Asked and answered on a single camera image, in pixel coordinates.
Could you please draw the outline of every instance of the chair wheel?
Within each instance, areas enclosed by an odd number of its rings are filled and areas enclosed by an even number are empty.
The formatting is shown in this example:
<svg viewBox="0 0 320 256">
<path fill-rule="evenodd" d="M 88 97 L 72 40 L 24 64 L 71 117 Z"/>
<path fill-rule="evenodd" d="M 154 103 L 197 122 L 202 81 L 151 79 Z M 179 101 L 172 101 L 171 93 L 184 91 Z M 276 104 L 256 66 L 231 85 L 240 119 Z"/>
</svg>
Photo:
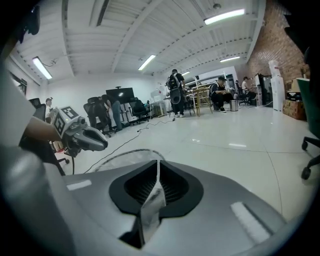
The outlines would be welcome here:
<svg viewBox="0 0 320 256">
<path fill-rule="evenodd" d="M 301 178 L 306 181 L 307 179 L 309 179 L 310 174 L 311 174 L 311 170 L 308 167 L 305 167 L 301 173 Z"/>
<path fill-rule="evenodd" d="M 306 150 L 307 147 L 308 147 L 308 143 L 307 143 L 306 141 L 304 141 L 304 142 L 302 143 L 301 148 L 302 148 L 303 150 Z"/>
</svg>

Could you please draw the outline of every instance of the person wearing backpack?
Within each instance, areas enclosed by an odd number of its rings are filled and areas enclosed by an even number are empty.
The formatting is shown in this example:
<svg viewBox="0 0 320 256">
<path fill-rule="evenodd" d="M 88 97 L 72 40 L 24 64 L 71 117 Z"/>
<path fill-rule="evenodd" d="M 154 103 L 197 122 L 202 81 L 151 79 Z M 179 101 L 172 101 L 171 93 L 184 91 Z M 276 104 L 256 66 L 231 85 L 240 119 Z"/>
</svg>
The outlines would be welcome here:
<svg viewBox="0 0 320 256">
<path fill-rule="evenodd" d="M 219 76 L 218 81 L 211 85 L 209 89 L 209 97 L 212 100 L 213 104 L 218 107 L 220 112 L 227 112 L 224 109 L 224 102 L 230 102 L 234 98 L 231 93 L 226 90 L 225 87 L 226 79 L 223 76 Z"/>
<path fill-rule="evenodd" d="M 182 74 L 178 73 L 176 69 L 173 69 L 171 75 L 168 77 L 166 85 L 170 90 L 171 105 L 175 117 L 183 118 L 185 105 L 183 89 L 186 86 L 185 78 Z"/>
</svg>

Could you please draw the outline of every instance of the ceiling beam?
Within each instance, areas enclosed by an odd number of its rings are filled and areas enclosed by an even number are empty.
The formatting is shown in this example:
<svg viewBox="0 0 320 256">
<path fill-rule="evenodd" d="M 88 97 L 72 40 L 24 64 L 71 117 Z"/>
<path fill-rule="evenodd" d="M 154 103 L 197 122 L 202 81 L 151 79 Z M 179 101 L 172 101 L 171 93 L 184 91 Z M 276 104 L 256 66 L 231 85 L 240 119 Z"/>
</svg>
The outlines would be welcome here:
<svg viewBox="0 0 320 256">
<path fill-rule="evenodd" d="M 22 59 L 16 49 L 13 49 L 9 56 L 11 60 L 34 82 L 36 82 L 39 86 L 43 84 L 43 81 L 39 78 L 37 73 L 33 71 L 31 67 Z"/>
<path fill-rule="evenodd" d="M 66 25 L 67 25 L 67 19 L 65 19 L 65 17 L 67 16 L 67 11 L 66 11 L 66 6 L 68 5 L 68 0 L 60 0 L 61 1 L 61 9 L 58 12 L 58 20 L 59 20 L 59 25 L 60 25 L 60 30 L 59 30 L 59 38 L 61 41 L 61 48 L 62 48 L 62 53 L 64 55 L 64 58 L 66 58 L 66 62 L 67 62 L 67 67 L 69 69 L 69 72 L 71 73 L 71 75 L 74 77 L 75 73 L 74 70 L 72 68 L 71 62 L 70 62 L 70 58 L 68 56 L 68 49 L 67 49 L 67 40 L 66 40 Z"/>
<path fill-rule="evenodd" d="M 178 47 L 183 46 L 184 44 L 188 43 L 189 41 L 193 40 L 196 37 L 199 37 L 205 33 L 208 33 L 210 30 L 215 30 L 218 28 L 224 28 L 228 26 L 232 26 L 235 23 L 240 22 L 249 22 L 249 21 L 255 21 L 257 20 L 257 15 L 255 14 L 245 14 L 241 16 L 235 16 L 228 20 L 220 20 L 215 23 L 212 23 L 210 25 L 204 25 L 201 28 L 196 29 L 195 31 L 187 34 L 186 36 L 182 37 L 181 39 L 171 43 L 167 48 L 163 49 L 160 53 L 156 55 L 157 60 L 167 55 L 169 52 L 177 49 Z M 144 68 L 143 73 L 145 73 L 148 68 L 150 68 L 152 65 L 148 65 Z"/>
<path fill-rule="evenodd" d="M 227 61 L 224 63 L 221 63 L 219 59 L 212 60 L 208 63 L 200 64 L 200 65 L 195 66 L 193 68 L 189 68 L 187 70 L 190 72 L 190 74 L 188 74 L 188 77 L 194 77 L 194 76 L 201 75 L 201 74 L 204 74 L 209 71 L 223 69 L 226 67 L 235 66 L 235 65 L 244 64 L 244 63 L 246 63 L 245 57 L 241 57 L 240 59 L 235 59 L 235 60 Z"/>
<path fill-rule="evenodd" d="M 247 45 L 247 44 L 250 44 L 251 42 L 252 42 L 251 39 L 240 39 L 240 40 L 230 41 L 230 42 L 226 42 L 226 43 L 223 43 L 223 44 L 220 44 L 217 46 L 212 46 L 212 47 L 209 47 L 206 49 L 199 50 L 196 53 L 193 53 L 193 54 L 189 55 L 188 57 L 185 57 L 184 59 L 177 61 L 176 63 L 174 63 L 171 66 L 167 67 L 166 69 L 162 70 L 160 73 L 166 72 L 168 69 L 170 69 L 174 65 L 182 65 L 183 63 L 188 62 L 194 58 L 197 58 L 200 55 L 212 53 L 212 52 L 224 49 L 226 47 L 233 47 L 233 46 L 237 46 L 237 45 Z"/>
<path fill-rule="evenodd" d="M 264 16 L 265 16 L 265 11 L 266 11 L 266 0 L 259 0 L 259 6 L 258 6 L 258 19 L 256 21 L 256 25 L 254 28 L 254 33 L 252 37 L 252 43 L 250 45 L 248 55 L 246 56 L 246 62 L 249 61 L 250 56 L 256 46 L 256 42 L 258 40 L 258 36 L 264 21 Z"/>
<path fill-rule="evenodd" d="M 148 15 L 162 2 L 163 0 L 153 0 L 149 5 L 142 11 L 142 13 L 136 18 L 129 31 L 125 34 L 124 39 L 121 42 L 121 45 L 117 51 L 117 54 L 112 63 L 111 72 L 115 72 L 115 69 L 118 65 L 118 62 L 121 58 L 122 52 L 125 50 L 128 45 L 131 37 L 134 35 L 138 27 L 142 24 L 142 22 L 148 17 Z"/>
</svg>

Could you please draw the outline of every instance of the cap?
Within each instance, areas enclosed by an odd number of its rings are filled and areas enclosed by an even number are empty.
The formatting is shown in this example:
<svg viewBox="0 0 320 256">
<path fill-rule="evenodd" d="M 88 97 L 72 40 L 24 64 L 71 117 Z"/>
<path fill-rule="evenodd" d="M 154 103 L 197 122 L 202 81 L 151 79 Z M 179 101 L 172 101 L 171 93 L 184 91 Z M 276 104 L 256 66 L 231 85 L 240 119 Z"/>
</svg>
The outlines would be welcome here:
<svg viewBox="0 0 320 256">
<path fill-rule="evenodd" d="M 225 79 L 223 76 L 219 76 L 219 77 L 218 77 L 218 80 L 227 81 L 227 79 Z"/>
</svg>

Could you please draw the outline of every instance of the trash can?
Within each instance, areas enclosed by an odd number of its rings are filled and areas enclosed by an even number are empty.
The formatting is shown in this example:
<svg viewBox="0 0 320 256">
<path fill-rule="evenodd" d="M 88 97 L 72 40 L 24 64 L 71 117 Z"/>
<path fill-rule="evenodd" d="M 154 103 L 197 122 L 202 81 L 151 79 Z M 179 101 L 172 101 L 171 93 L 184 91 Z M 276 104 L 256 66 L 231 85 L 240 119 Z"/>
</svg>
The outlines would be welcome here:
<svg viewBox="0 0 320 256">
<path fill-rule="evenodd" d="M 230 100 L 230 111 L 235 112 L 239 110 L 238 101 Z"/>
</svg>

